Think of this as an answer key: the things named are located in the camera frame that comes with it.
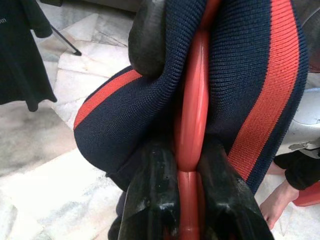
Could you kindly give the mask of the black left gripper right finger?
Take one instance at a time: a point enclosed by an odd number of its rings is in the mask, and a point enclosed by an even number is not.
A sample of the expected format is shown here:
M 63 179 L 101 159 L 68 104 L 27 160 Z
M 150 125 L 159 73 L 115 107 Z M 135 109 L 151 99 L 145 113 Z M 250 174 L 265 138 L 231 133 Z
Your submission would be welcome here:
M 204 191 L 206 240 L 272 240 L 248 185 L 230 165 L 217 139 L 203 142 L 197 165 Z

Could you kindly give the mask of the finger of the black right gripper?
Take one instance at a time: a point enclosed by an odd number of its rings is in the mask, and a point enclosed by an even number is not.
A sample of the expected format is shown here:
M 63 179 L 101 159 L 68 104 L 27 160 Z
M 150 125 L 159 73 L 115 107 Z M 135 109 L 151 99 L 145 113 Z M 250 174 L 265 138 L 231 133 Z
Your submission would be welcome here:
M 166 56 L 166 2 L 142 1 L 128 37 L 128 57 L 133 69 L 145 77 L 162 74 Z

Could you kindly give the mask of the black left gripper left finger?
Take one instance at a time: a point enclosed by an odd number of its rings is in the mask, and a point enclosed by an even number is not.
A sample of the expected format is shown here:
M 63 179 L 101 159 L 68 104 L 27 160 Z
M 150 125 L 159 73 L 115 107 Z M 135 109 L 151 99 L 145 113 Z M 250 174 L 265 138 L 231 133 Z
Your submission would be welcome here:
M 171 147 L 150 143 L 141 151 L 142 164 L 118 203 L 110 240 L 177 240 L 180 197 L 177 165 Z

